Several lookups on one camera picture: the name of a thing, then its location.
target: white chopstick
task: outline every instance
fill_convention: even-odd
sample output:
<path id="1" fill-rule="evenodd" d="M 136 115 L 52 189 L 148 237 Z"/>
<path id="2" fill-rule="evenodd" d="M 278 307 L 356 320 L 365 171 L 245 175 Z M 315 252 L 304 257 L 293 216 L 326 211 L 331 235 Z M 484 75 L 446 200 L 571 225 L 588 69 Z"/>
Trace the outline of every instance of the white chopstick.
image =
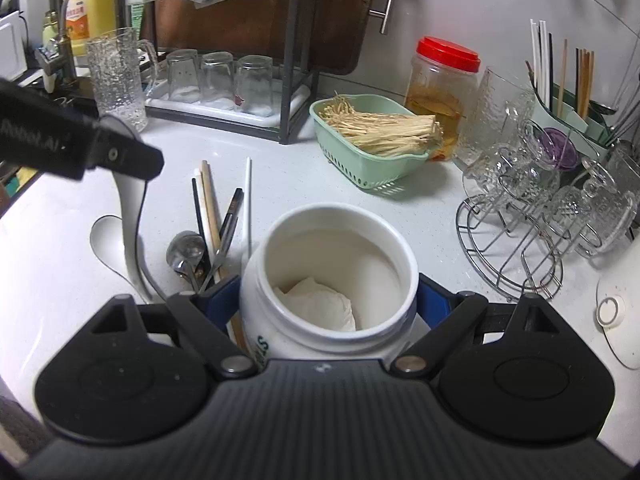
<path id="1" fill-rule="evenodd" d="M 540 20 L 540 47 L 542 53 L 542 63 L 540 65 L 540 72 L 543 81 L 543 93 L 540 97 L 542 97 L 542 102 L 545 104 L 547 108 L 551 108 L 551 103 L 549 102 L 549 39 L 548 34 L 546 33 L 546 22 Z"/>
<path id="2" fill-rule="evenodd" d="M 540 72 L 540 50 L 537 48 L 538 43 L 538 24 L 533 20 L 531 22 L 531 48 L 533 51 L 533 88 L 538 88 L 538 73 Z"/>
<path id="3" fill-rule="evenodd" d="M 211 239 L 211 232 L 209 230 L 209 215 L 207 215 L 207 205 L 204 200 L 204 184 L 202 183 L 202 172 L 195 170 L 193 172 L 196 177 L 196 189 L 198 190 L 198 206 L 200 207 L 200 217 L 202 218 L 202 230 L 204 231 L 204 243 L 207 246 L 207 253 L 209 253 L 209 266 L 216 251 L 213 248 L 213 240 Z"/>
<path id="4" fill-rule="evenodd" d="M 251 257 L 251 158 L 246 158 L 244 174 L 244 200 L 242 201 L 242 257 L 240 260 L 241 276 Z"/>

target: green plastic basket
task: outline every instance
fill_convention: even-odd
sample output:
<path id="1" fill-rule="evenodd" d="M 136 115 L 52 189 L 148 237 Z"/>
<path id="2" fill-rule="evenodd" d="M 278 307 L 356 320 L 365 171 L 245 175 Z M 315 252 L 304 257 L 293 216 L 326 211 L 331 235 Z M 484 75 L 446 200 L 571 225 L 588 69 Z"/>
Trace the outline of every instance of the green plastic basket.
<path id="1" fill-rule="evenodd" d="M 375 94 L 347 95 L 353 107 L 359 112 L 380 114 L 413 115 L 395 101 Z M 317 112 L 331 99 L 316 101 L 309 107 L 314 118 L 318 144 L 322 151 L 344 176 L 362 189 L 384 186 L 408 175 L 419 168 L 429 158 L 433 150 L 422 155 L 378 156 L 363 152 L 345 140 L 331 126 L 325 123 Z"/>

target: drinking glass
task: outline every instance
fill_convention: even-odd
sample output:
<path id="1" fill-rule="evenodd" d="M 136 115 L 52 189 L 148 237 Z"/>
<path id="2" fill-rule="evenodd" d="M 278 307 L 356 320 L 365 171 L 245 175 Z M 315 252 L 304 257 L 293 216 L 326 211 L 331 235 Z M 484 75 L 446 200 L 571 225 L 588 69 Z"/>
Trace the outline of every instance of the drinking glass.
<path id="1" fill-rule="evenodd" d="M 234 107 L 234 57 L 229 52 L 211 52 L 200 63 L 201 104 L 229 110 Z"/>
<path id="2" fill-rule="evenodd" d="M 618 144 L 606 163 L 607 171 L 616 183 L 616 192 L 600 188 L 591 199 L 589 225 L 576 251 L 586 258 L 605 251 L 622 237 L 631 226 L 640 203 L 640 167 L 630 157 L 626 147 Z"/>
<path id="3" fill-rule="evenodd" d="M 534 99 L 529 84 L 488 67 L 478 89 L 476 104 L 460 131 L 454 157 L 468 166 L 494 144 L 508 144 L 512 139 L 504 137 L 510 133 L 504 128 L 505 121 L 510 116 L 517 117 L 519 123 L 530 119 Z"/>
<path id="4" fill-rule="evenodd" d="M 236 109 L 262 117 L 273 113 L 273 59 L 266 56 L 244 56 L 238 60 L 236 72 Z"/>
<path id="5" fill-rule="evenodd" d="M 142 91 L 138 49 L 151 62 L 151 82 Z M 118 28 L 86 42 L 87 61 L 98 113 L 113 114 L 141 132 L 147 124 L 145 95 L 158 78 L 158 56 L 147 40 L 137 40 L 133 28 Z"/>
<path id="6" fill-rule="evenodd" d="M 200 100 L 198 51 L 194 48 L 174 50 L 166 57 L 169 100 L 194 103 Z"/>
<path id="7" fill-rule="evenodd" d="M 594 249 L 601 248 L 602 238 L 588 225 L 594 206 L 593 199 L 603 190 L 609 193 L 617 192 L 613 177 L 602 164 L 584 157 L 582 165 L 590 175 L 582 184 L 582 189 L 575 187 L 575 184 L 582 179 L 584 172 L 578 175 L 569 186 L 559 189 L 550 203 L 545 205 L 542 213 L 548 228 L 569 242 L 563 253 L 585 238 Z"/>
<path id="8" fill-rule="evenodd" d="M 462 183 L 481 210 L 513 201 L 538 203 L 560 186 L 557 166 L 553 140 L 529 120 L 520 125 L 511 144 L 496 144 L 482 152 L 463 172 Z"/>

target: purple cup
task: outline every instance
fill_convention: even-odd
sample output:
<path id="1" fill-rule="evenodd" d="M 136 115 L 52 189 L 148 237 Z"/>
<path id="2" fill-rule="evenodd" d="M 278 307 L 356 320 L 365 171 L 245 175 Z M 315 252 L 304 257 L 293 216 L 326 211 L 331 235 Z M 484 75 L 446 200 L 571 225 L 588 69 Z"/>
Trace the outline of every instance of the purple cup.
<path id="1" fill-rule="evenodd" d="M 552 155 L 560 159 L 558 170 L 571 171 L 580 162 L 578 151 L 568 137 L 556 128 L 545 128 L 545 133 L 551 138 L 553 143 Z"/>

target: yellow bottle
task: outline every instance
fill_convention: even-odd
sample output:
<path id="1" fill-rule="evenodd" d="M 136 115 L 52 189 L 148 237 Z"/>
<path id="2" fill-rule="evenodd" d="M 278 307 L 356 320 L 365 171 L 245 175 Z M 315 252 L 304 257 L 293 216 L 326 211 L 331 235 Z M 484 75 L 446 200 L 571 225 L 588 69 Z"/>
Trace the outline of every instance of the yellow bottle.
<path id="1" fill-rule="evenodd" d="M 69 0 L 66 8 L 66 31 L 71 39 L 74 56 L 85 56 L 86 40 L 114 28 L 116 17 L 113 0 Z"/>

